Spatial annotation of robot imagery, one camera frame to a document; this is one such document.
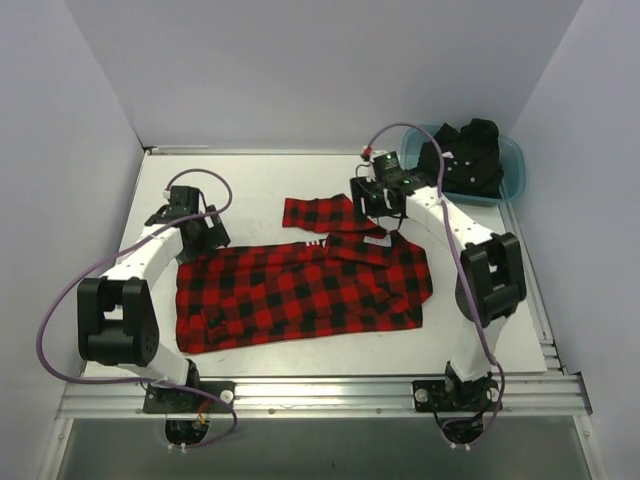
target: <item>gray floor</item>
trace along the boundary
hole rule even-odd
[[[167,453],[162,422],[77,420],[62,479],[587,479],[573,420],[499,418],[484,443],[451,451],[433,420],[245,420],[221,443]]]

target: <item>blue container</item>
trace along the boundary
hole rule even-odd
[[[440,127],[435,125],[421,125],[427,132],[435,135]],[[402,139],[400,150],[400,162],[404,168],[415,168],[418,166],[420,150],[424,142],[429,142],[425,135],[415,129],[409,129]],[[524,156],[522,150],[516,142],[508,137],[500,135],[498,137],[500,147],[500,163],[504,169],[504,178],[500,186],[502,198],[475,197],[473,195],[461,195],[459,193],[447,193],[447,198],[452,202],[464,203],[467,205],[493,206],[500,205],[515,200],[522,192],[525,185]]]

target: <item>clothing tag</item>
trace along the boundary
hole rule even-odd
[[[378,245],[379,247],[390,247],[391,236],[387,235],[384,238],[364,237],[364,243],[370,243],[371,245]]]

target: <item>black cloth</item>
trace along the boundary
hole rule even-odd
[[[478,197],[500,198],[504,176],[498,147],[498,127],[489,120],[474,118],[458,132],[444,124],[434,135],[445,159],[443,191]],[[434,181],[440,162],[431,142],[422,145],[418,170]]]

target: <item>checkered fabric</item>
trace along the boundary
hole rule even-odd
[[[424,250],[398,232],[391,246],[366,242],[383,230],[352,212],[346,196],[287,199],[283,224],[329,230],[326,241],[225,248],[181,265],[180,350],[420,327],[433,291]]]

